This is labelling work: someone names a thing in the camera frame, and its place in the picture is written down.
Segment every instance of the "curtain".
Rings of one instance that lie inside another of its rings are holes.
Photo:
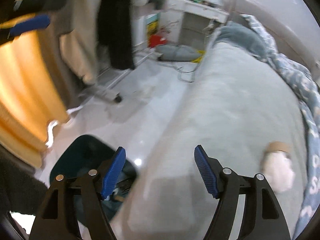
[[[41,56],[37,31],[25,33],[0,46],[0,144],[40,168],[54,120],[64,123],[68,114]]]

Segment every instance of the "bed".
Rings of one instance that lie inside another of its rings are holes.
[[[203,239],[218,201],[202,183],[195,146],[201,144],[223,167],[252,177],[260,172],[267,144],[276,140],[292,149],[294,185],[276,196],[291,237],[295,234],[310,182],[305,133],[310,127],[304,124],[301,101],[259,49],[217,42],[217,35],[211,37],[197,81],[111,222],[118,239]],[[243,206],[241,196],[230,239],[238,236]]]

